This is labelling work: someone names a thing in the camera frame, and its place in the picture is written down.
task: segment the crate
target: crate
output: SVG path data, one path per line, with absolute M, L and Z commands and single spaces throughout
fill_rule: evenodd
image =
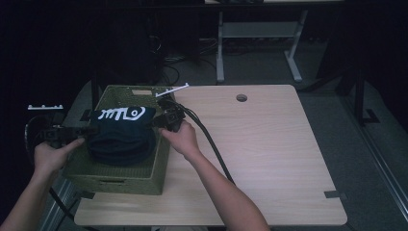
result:
M 107 86 L 96 110 L 142 106 L 162 113 L 155 93 L 165 87 Z M 156 148 L 145 161 L 128 167 L 107 166 L 95 162 L 87 146 L 75 150 L 68 160 L 63 176 L 82 190 L 103 193 L 162 194 L 166 177 L 169 142 L 154 128 Z

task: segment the gray carpet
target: gray carpet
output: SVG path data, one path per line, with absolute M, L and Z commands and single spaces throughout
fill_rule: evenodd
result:
M 288 48 L 287 42 L 273 43 L 254 49 L 240 56 L 225 56 L 224 85 L 262 85 L 289 84 L 297 89 L 312 84 L 324 52 L 322 43 L 301 43 L 296 53 L 302 83 L 296 83 L 284 59 L 283 51 Z M 215 63 L 215 55 L 202 57 Z M 177 85 L 186 82 L 193 86 L 214 85 L 216 70 L 206 62 L 181 62 L 172 65 L 180 72 Z M 166 69 L 170 79 L 175 79 L 175 71 Z M 299 231 L 346 231 L 346 230 L 408 230 L 408 223 L 395 204 L 376 165 L 370 149 L 361 136 L 361 129 L 356 125 L 346 105 L 352 101 L 352 95 L 341 98 L 334 93 L 337 81 L 329 83 L 313 93 L 300 93 L 299 97 L 306 115 L 315 133 L 321 153 L 327 164 L 337 190 L 342 194 L 342 202 L 348 216 L 348 224 L 340 227 L 273 227 L 273 230 Z M 86 85 L 80 92 L 66 125 L 80 125 L 78 118 L 84 109 L 90 108 L 90 87 Z M 399 180 L 401 187 L 408 192 L 408 136 L 397 124 L 384 106 L 381 98 L 370 85 L 367 85 L 366 108 L 370 107 L 379 117 L 381 123 L 369 124 L 368 131 L 387 163 Z M 67 204 L 73 200 L 68 197 Z M 58 223 L 62 213 L 55 219 Z M 44 226 L 44 230 L 54 230 L 55 222 Z M 96 227 L 100 230 L 140 230 L 135 227 Z M 65 219 L 60 230 L 83 230 L 72 221 Z

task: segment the round hole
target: round hole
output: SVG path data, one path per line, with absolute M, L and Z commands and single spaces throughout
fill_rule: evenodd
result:
M 240 102 L 245 102 L 246 100 L 248 100 L 248 97 L 246 97 L 246 95 L 244 94 L 239 94 L 237 95 L 237 100 Z

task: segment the desk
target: desk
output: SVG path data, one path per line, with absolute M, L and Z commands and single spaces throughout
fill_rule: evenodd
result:
M 247 101 L 239 102 L 238 94 Z M 315 136 L 292 86 L 190 87 L 176 100 L 195 111 L 237 186 L 269 225 L 343 225 L 347 221 Z M 221 170 L 204 134 L 202 152 Z M 82 199 L 79 225 L 223 225 L 192 166 L 170 148 L 162 195 L 97 192 Z

